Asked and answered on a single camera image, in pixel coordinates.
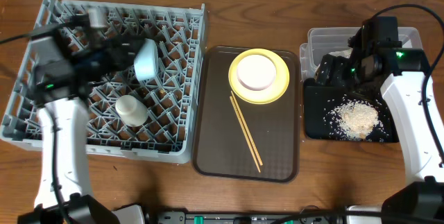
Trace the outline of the blue bowl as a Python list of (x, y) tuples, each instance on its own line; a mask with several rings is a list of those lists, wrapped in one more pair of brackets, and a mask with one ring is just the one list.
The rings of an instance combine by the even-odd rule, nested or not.
[(136, 79), (139, 82), (153, 79), (159, 69), (159, 57), (157, 44), (154, 40), (145, 39), (144, 45), (139, 50), (134, 60)]

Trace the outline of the yellow plate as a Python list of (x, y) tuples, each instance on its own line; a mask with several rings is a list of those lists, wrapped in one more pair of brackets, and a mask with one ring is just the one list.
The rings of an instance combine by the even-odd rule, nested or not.
[[(273, 84), (261, 91), (247, 89), (237, 80), (236, 70), (239, 61), (248, 55), (255, 54), (263, 55), (271, 59), (277, 71)], [(290, 73), (285, 61), (278, 54), (267, 49), (248, 49), (237, 55), (231, 62), (230, 68), (228, 69), (228, 81), (231, 90), (240, 99), (248, 103), (263, 105), (278, 100), (286, 92), (290, 82)]]

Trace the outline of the white paper cup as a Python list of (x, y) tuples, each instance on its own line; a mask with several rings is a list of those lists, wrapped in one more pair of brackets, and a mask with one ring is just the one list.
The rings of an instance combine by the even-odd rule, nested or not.
[(121, 96), (115, 104), (115, 109), (121, 120), (130, 127), (141, 126), (148, 118), (147, 107), (131, 95)]

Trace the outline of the white bowl with rice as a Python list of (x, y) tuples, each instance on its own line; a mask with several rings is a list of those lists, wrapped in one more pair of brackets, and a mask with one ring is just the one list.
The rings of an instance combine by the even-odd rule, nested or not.
[(271, 59), (263, 55), (248, 55), (237, 65), (237, 80), (247, 89), (261, 91), (270, 87), (276, 78)]

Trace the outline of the wooden chopstick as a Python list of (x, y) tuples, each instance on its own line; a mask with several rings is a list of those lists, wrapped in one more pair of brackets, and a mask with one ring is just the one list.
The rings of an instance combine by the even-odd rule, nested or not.
[(249, 139), (250, 139), (251, 145), (252, 145), (252, 147), (253, 147), (253, 151), (254, 151), (254, 153), (255, 153), (255, 155), (256, 155), (256, 157), (257, 157), (257, 160), (258, 160), (258, 162), (259, 162), (259, 167), (260, 167), (260, 169), (261, 169), (261, 167), (263, 166), (263, 161), (262, 161), (262, 159), (261, 159), (261, 157), (260, 157), (260, 155), (259, 155), (259, 151), (258, 151), (258, 149), (257, 149), (257, 147), (256, 147), (256, 145), (255, 145), (254, 140), (253, 140), (253, 136), (252, 136), (251, 133), (250, 133), (249, 127), (248, 127), (248, 125), (247, 125), (247, 123), (246, 123), (246, 120), (245, 120), (244, 115), (243, 115), (243, 113), (242, 113), (242, 111), (241, 111), (241, 108), (240, 108), (240, 106), (239, 106), (239, 104), (238, 104), (238, 102), (237, 102), (237, 98), (236, 98), (236, 96), (234, 95), (234, 92), (231, 92), (231, 96), (233, 96), (233, 98), (234, 98), (235, 104), (236, 104), (236, 106), (237, 106), (237, 108), (238, 108), (238, 111), (239, 111), (239, 113), (240, 113), (240, 116), (241, 116), (241, 120), (242, 120), (242, 122), (243, 122), (243, 124), (244, 124), (244, 126), (245, 126), (246, 132), (247, 132), (247, 134), (248, 134), (248, 137), (249, 137)]
[(257, 168), (257, 171), (258, 171), (259, 173), (261, 173), (261, 169), (260, 169), (260, 167), (259, 167), (259, 162), (258, 162), (258, 160), (257, 160), (257, 157), (256, 157), (254, 151), (253, 151), (253, 147), (252, 147), (252, 145), (251, 145), (250, 139), (249, 139), (248, 134), (247, 134), (247, 132), (246, 132), (245, 126), (244, 126), (244, 124), (243, 124), (243, 122), (242, 122), (242, 120), (241, 120), (241, 116), (240, 116), (240, 113), (239, 113), (239, 111), (238, 111), (238, 108), (237, 108), (237, 106), (236, 106), (236, 104), (235, 104), (235, 101), (234, 101), (233, 96), (230, 96), (230, 102), (231, 102), (231, 104), (232, 104), (232, 106), (233, 106), (234, 113), (235, 113), (235, 115), (236, 115), (236, 117), (237, 117), (237, 119), (238, 119), (239, 125), (240, 125), (241, 130), (242, 130), (242, 133), (243, 133), (243, 135), (244, 135), (244, 137), (245, 137), (245, 140), (246, 140), (246, 143), (247, 143), (248, 149), (249, 149), (249, 151), (250, 151), (250, 154), (252, 155), (253, 161), (254, 161), (255, 166), (256, 166), (256, 168)]

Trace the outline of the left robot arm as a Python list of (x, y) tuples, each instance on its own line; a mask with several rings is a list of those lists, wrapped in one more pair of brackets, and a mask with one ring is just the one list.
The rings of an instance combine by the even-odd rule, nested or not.
[(18, 223), (144, 223), (133, 204), (111, 211), (93, 197), (86, 153), (91, 84), (133, 64), (146, 38), (118, 35), (107, 40), (86, 27), (89, 47), (77, 53), (60, 33), (62, 24), (30, 33), (39, 61), (30, 91), (42, 130), (42, 174), (33, 211)]

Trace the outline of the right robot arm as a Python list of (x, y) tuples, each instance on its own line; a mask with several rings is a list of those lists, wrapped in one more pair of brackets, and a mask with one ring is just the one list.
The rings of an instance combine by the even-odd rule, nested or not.
[(349, 56), (325, 54), (304, 82), (305, 131), (313, 139), (398, 141), (406, 186), (378, 206), (353, 205), (346, 223), (443, 222), (443, 121), (425, 52), (404, 47), (395, 17), (367, 19)]

